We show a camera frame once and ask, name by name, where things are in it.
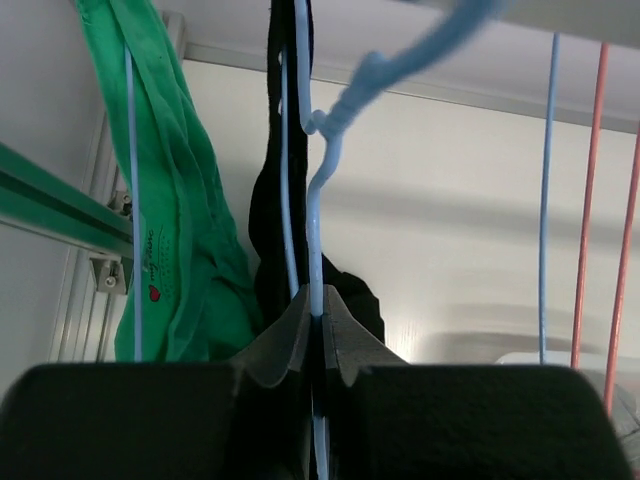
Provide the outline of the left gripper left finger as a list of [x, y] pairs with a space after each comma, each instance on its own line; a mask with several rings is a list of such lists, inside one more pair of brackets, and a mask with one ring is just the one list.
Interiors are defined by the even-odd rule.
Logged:
[[5, 479], [305, 479], [308, 294], [214, 363], [34, 367], [1, 404]]

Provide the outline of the grey tank top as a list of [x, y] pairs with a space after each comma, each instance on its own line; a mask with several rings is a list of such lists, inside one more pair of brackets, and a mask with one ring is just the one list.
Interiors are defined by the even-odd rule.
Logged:
[[[593, 370], [582, 370], [581, 374], [598, 395], [604, 398], [605, 375]], [[636, 396], [618, 383], [615, 383], [613, 387], [611, 422], [623, 445], [636, 442], [639, 439], [639, 413]]]

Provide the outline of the pink hanger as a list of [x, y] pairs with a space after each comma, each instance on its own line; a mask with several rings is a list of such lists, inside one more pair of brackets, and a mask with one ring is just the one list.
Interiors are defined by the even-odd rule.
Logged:
[[619, 337], [626, 290], [627, 269], [630, 257], [633, 222], [639, 187], [639, 122], [636, 122], [636, 134], [630, 183], [625, 211], [621, 251], [616, 278], [616, 290], [610, 324], [610, 336], [607, 350], [605, 386], [603, 394], [604, 407], [608, 415], [612, 414], [614, 403], [615, 377], [618, 362]]
[[576, 290], [574, 301], [574, 315], [570, 352], [570, 367], [577, 369], [580, 361], [582, 320], [584, 308], [584, 295], [586, 289], [586, 271], [588, 260], [588, 244], [591, 223], [591, 211], [594, 191], [594, 178], [598, 157], [599, 139], [601, 133], [602, 113], [604, 105], [604, 92], [609, 62], [608, 43], [600, 46], [597, 77], [594, 93], [592, 123], [590, 132], [589, 152], [586, 168], [585, 189], [583, 198], [582, 221], [580, 230], [579, 257], [577, 265]]

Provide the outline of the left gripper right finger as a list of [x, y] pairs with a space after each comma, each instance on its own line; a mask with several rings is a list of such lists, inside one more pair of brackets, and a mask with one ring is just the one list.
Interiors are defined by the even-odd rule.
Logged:
[[601, 401], [579, 372], [411, 365], [324, 294], [333, 479], [629, 479]]

